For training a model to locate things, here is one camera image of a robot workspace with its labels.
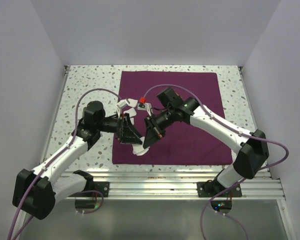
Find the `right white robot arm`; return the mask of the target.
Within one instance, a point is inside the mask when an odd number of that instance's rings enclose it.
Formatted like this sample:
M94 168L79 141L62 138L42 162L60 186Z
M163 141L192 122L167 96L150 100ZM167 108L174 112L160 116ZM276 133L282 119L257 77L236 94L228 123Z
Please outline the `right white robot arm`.
M242 179L253 179L268 159L269 149L263 131L257 129L251 132L235 126L209 110L198 99L182 99L171 87L159 93L157 98L165 109L145 118L143 148L147 149L161 140L166 134L166 128L173 123L184 122L212 135L236 154L233 163L213 180L203 184L206 193L225 196L233 184Z

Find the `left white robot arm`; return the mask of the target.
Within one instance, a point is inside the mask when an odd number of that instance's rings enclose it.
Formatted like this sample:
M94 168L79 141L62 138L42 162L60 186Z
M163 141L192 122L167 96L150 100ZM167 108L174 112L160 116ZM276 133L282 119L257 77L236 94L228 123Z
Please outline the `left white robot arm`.
M65 144L51 157L32 170L23 169L17 177L12 204L17 211L25 211L42 220L46 218L56 203L76 193L89 196L95 190L93 177L82 170L61 179L61 175L80 156L88 152L101 138L102 133L113 133L121 144L131 145L132 153L144 155L145 138L134 127L138 101L131 98L120 100L116 113L106 116L100 101L91 101L83 109L82 118Z

